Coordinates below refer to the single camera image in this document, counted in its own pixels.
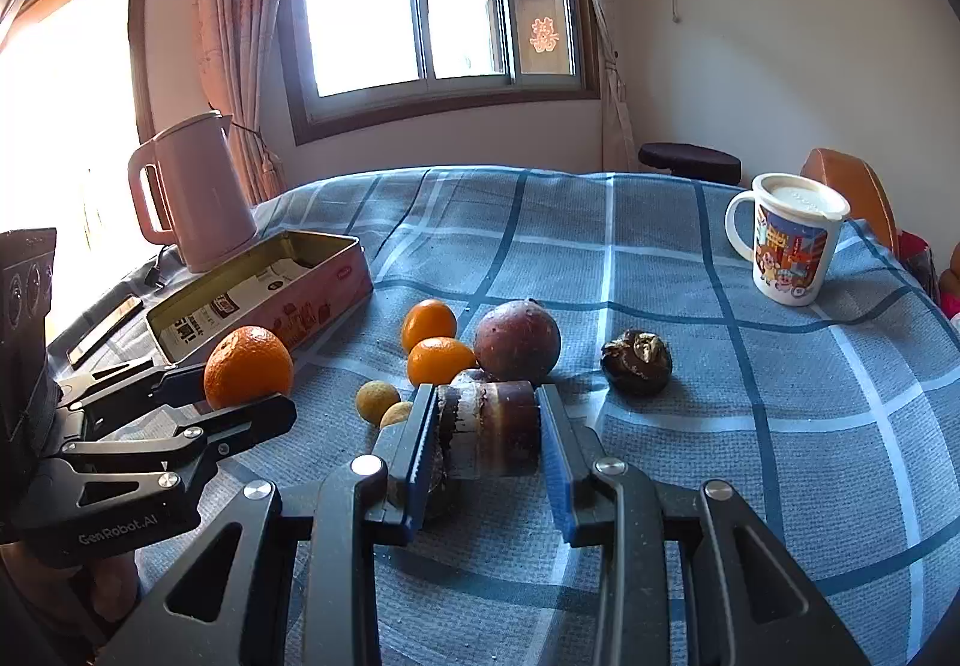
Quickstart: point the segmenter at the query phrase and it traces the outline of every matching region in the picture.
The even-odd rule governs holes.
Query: open tin box
[[[282,260],[292,260],[298,274],[270,281],[268,292],[244,307],[228,293]],[[259,325],[277,335],[288,349],[373,291],[367,260],[358,239],[326,233],[285,231],[203,274],[147,312],[147,326],[167,362],[203,362],[230,331]],[[190,317],[215,313],[218,327],[203,327]],[[179,335],[171,340],[171,328]]]

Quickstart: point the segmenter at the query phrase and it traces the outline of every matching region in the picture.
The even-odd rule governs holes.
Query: metal tin box
[[[271,292],[256,306],[237,311],[229,324],[200,340],[199,346],[185,356],[174,359],[169,345],[161,338],[162,330],[285,258],[309,270]],[[267,328],[288,349],[293,349],[372,291],[367,260],[358,239],[288,230],[218,265],[151,308],[147,326],[167,362],[205,361],[222,338],[244,325]]]

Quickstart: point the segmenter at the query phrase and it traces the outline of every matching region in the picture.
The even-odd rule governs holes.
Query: white wall
[[[810,148],[866,159],[896,221],[960,239],[960,20],[946,0],[618,0],[637,143],[797,171]]]
[[[157,131],[208,108],[196,60],[196,8],[197,0],[146,0],[147,77]],[[419,164],[601,169],[597,100],[436,113],[296,146],[276,40],[261,107],[264,139],[283,160],[291,185]]]
[[[291,185],[422,164],[508,164],[570,173],[601,169],[598,100],[431,113],[296,146],[276,41],[264,87],[260,129],[282,159]]]

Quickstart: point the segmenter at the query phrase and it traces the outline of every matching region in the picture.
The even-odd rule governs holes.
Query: window frame
[[[515,0],[497,0],[504,73],[436,78],[430,51],[426,0],[411,0],[415,49],[421,78],[320,97],[316,93],[309,43],[306,0],[280,0],[277,33],[294,140],[303,145],[386,121],[425,113],[502,103],[599,97],[595,84],[596,46],[589,0],[563,0],[568,25],[568,62],[572,73],[522,73]]]

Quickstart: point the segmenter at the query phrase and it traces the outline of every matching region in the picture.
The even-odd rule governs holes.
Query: metal screw
[[[243,488],[243,494],[251,501],[259,501],[270,495],[274,486],[270,482],[264,482],[263,479],[254,479]]]
[[[383,467],[383,460],[376,455],[360,455],[354,458],[350,464],[350,471],[360,477],[368,477],[376,474]]]
[[[620,458],[600,458],[593,467],[608,477],[618,477],[620,474],[627,473],[627,464]]]
[[[704,485],[704,490],[714,501],[728,501],[733,498],[733,488],[721,479],[711,479]]]

